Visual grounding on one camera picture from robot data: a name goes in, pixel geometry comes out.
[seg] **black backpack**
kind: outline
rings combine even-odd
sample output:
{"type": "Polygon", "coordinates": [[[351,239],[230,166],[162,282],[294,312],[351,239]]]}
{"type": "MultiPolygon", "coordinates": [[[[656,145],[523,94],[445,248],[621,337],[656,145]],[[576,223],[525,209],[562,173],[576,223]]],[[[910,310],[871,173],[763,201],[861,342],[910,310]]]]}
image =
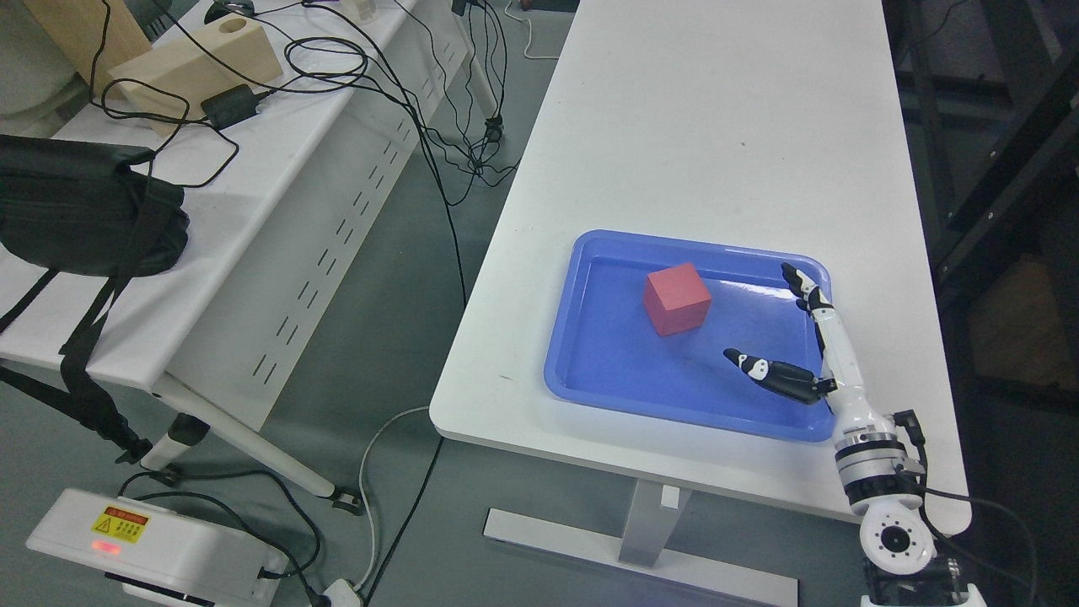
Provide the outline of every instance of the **black backpack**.
{"type": "Polygon", "coordinates": [[[151,444],[128,428],[108,392],[86,373],[109,311],[135,276],[164,272],[188,240],[183,189],[132,166],[153,150],[0,135],[0,244],[45,273],[0,317],[0,333],[59,272],[107,276],[59,349],[67,392],[0,367],[0,382],[112,441],[136,463],[151,444]]]}

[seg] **white robotic arm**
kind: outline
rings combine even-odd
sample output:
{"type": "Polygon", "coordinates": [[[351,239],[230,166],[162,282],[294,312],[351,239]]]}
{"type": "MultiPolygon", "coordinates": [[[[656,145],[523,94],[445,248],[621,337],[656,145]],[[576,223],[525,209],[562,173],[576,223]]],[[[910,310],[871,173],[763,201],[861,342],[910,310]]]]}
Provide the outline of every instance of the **white robotic arm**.
{"type": "MultiPolygon", "coordinates": [[[[917,510],[921,496],[897,470],[925,472],[921,465],[909,459],[899,441],[896,424],[870,405],[853,347],[843,320],[821,287],[789,263],[782,264],[783,278],[797,295],[798,308],[814,320],[817,344],[823,359],[822,375],[778,361],[766,361],[728,348],[724,356],[755,384],[783,397],[811,404],[824,398],[835,416],[832,443],[844,492],[855,514],[862,515],[859,537],[862,550],[880,571],[868,570],[871,585],[880,580],[914,580],[924,577],[951,577],[953,561],[927,570],[937,555],[933,538],[917,510]]],[[[978,589],[953,592],[953,605],[984,607],[978,589]]],[[[875,605],[869,596],[862,607],[875,605]]]]}

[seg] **white desk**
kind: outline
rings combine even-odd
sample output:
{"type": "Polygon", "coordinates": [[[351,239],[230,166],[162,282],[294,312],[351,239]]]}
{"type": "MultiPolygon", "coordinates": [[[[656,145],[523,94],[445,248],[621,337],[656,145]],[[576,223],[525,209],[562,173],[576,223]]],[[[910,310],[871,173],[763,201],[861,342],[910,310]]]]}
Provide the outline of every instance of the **white desk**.
{"type": "MultiPolygon", "coordinates": [[[[603,227],[819,260],[872,403],[913,408],[930,483],[965,493],[879,4],[589,0],[561,57],[432,400],[439,432],[857,521],[829,441],[620,414],[548,391],[571,247],[603,227]]],[[[930,498],[928,511],[946,534],[970,522],[966,505],[930,498]]]]}
{"type": "MultiPolygon", "coordinates": [[[[469,56],[448,2],[404,0],[434,31],[449,78],[469,56]]],[[[202,25],[208,2],[185,25],[202,25]]],[[[263,1],[259,10],[275,8],[263,1]]],[[[360,42],[343,22],[300,6],[264,18],[292,37],[340,36],[360,42]]],[[[393,2],[379,2],[365,30],[431,115],[443,96],[427,33],[393,2]]],[[[285,38],[265,28],[281,57],[285,38]]],[[[179,36],[170,30],[166,40],[179,36]]],[[[347,68],[318,55],[312,66],[347,68]]],[[[286,75],[291,74],[287,65],[286,75]]],[[[387,91],[393,88],[371,67],[387,91]]],[[[309,87],[324,87],[322,83],[309,87]]],[[[314,333],[416,141],[398,107],[367,91],[324,95],[277,93],[260,113],[230,127],[241,152],[209,185],[188,190],[190,240],[168,272],[137,278],[109,316],[88,367],[99,381],[160,396],[182,413],[320,496],[333,487],[262,440],[256,431],[314,333]]],[[[148,124],[113,121],[86,108],[57,138],[155,148],[148,124]]],[[[231,148],[202,127],[186,127],[159,156],[154,176],[200,182],[231,148]]],[[[42,273],[0,247],[0,309],[9,309],[42,273]]],[[[58,369],[57,349],[104,278],[62,274],[24,316],[0,335],[0,359],[58,369]]]]}

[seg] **yellow warning label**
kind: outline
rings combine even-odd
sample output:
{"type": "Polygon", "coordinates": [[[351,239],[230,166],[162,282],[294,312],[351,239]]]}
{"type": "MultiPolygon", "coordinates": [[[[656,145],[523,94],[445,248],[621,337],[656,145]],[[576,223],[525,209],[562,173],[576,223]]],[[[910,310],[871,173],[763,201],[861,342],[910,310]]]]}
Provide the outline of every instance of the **yellow warning label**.
{"type": "Polygon", "coordinates": [[[135,543],[149,522],[149,516],[110,506],[94,522],[93,530],[110,538],[135,543]]]}

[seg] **table leg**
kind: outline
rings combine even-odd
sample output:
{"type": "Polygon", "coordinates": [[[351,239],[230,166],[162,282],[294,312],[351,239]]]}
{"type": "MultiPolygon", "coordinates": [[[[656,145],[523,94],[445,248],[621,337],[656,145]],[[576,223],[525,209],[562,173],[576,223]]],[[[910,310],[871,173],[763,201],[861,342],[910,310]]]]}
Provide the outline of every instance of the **table leg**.
{"type": "Polygon", "coordinates": [[[476,56],[476,47],[473,46],[472,38],[468,37],[468,29],[461,23],[462,19],[466,18],[468,18],[467,15],[463,17],[454,15],[453,22],[457,24],[457,29],[461,31],[461,39],[465,41],[465,46],[468,47],[468,55],[472,57],[469,67],[473,72],[473,80],[479,83],[479,92],[477,93],[479,107],[483,111],[484,116],[495,118],[498,110],[498,102],[494,98],[494,89],[491,88],[491,81],[487,78],[487,70],[483,69],[483,61],[479,60],[479,57],[476,56]]]}
{"type": "Polygon", "coordinates": [[[153,449],[139,460],[139,466],[147,470],[165,472],[165,469],[176,458],[199,444],[209,431],[209,426],[197,417],[186,413],[177,414],[176,420],[168,427],[168,432],[153,444],[153,449]]]}
{"type": "Polygon", "coordinates": [[[203,399],[167,373],[153,387],[153,396],[179,413],[195,417],[232,446],[264,464],[271,470],[315,496],[333,500],[333,506],[358,513],[359,500],[274,446],[216,405],[203,399]]]}
{"type": "Polygon", "coordinates": [[[623,538],[502,510],[488,511],[483,536],[776,607],[797,607],[798,581],[667,550],[687,489],[638,481],[623,538]],[[651,565],[641,562],[651,561],[651,565]]]}
{"type": "Polygon", "coordinates": [[[692,493],[638,479],[622,532],[618,561],[642,567],[655,566],[692,493]]]}

